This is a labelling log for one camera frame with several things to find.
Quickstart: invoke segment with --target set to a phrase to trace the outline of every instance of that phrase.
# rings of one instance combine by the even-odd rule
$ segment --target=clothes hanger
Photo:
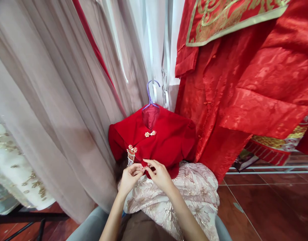
[[[159,82],[157,82],[156,80],[154,80],[154,81],[158,84],[158,87],[161,87]],[[150,81],[147,83],[147,86],[146,86],[146,88],[147,88],[147,95],[148,95],[148,99],[149,99],[149,103],[148,103],[148,105],[145,106],[142,110],[146,109],[146,108],[149,107],[151,104],[152,104],[153,106],[156,106],[157,108],[159,108],[159,106],[156,105],[155,103],[153,103],[153,101],[152,101],[152,98],[151,98],[151,95],[150,95],[150,90],[149,90],[149,88],[148,88],[148,84],[149,84],[150,82],[152,82],[152,80],[150,80]]]

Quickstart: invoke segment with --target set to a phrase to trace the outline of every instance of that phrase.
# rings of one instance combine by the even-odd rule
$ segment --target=gold embroidered fabric
[[[277,139],[264,136],[252,136],[251,140],[258,142],[267,147],[281,150],[281,151],[293,151],[298,145],[304,133],[308,129],[308,115],[302,120],[302,122],[294,129],[294,131],[286,139]]]
[[[28,208],[41,210],[55,202],[1,123],[0,184]]]
[[[219,240],[215,218],[219,205],[216,192],[218,182],[214,174],[201,163],[180,163],[178,176],[173,183],[179,189],[187,206],[210,241]],[[142,210],[177,240],[184,240],[171,202],[146,175],[142,176],[129,193],[124,212]]]
[[[284,13],[289,1],[196,0],[186,45],[203,46],[228,33],[278,18]]]

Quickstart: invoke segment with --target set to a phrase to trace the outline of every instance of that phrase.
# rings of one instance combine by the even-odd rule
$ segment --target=metal rack
[[[284,171],[242,171],[242,172],[227,172],[227,175],[235,175],[235,174],[276,174],[276,173],[308,173],[308,170],[302,170],[302,171],[295,171],[294,169],[299,169],[299,168],[308,168],[308,165],[295,165],[295,166],[249,166],[247,169],[285,169]],[[230,167],[230,170],[236,170],[235,167]]]

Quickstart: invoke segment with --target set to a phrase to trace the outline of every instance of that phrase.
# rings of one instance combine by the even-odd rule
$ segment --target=beige curtain
[[[148,103],[148,80],[131,13],[126,9],[128,6],[120,9],[117,0],[79,2],[129,116]]]
[[[78,222],[116,196],[107,133],[123,117],[106,78],[71,0],[0,0],[0,117]]]

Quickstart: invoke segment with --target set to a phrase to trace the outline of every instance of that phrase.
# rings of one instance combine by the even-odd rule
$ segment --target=small red jacket
[[[109,144],[117,162],[126,160],[129,145],[137,148],[134,162],[153,159],[164,164],[171,176],[178,175],[179,163],[194,161],[195,124],[159,106],[150,105],[110,125]]]

